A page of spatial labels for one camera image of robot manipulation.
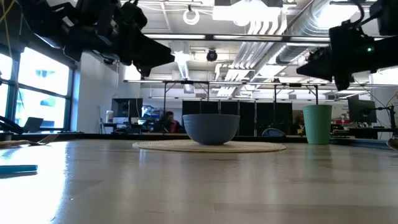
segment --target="table surface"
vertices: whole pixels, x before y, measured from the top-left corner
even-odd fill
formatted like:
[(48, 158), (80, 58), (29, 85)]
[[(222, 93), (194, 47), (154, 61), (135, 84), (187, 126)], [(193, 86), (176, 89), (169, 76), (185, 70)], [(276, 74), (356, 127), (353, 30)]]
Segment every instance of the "table surface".
[(80, 140), (0, 150), (0, 223), (397, 223), (398, 154), (285, 144), (199, 154)]

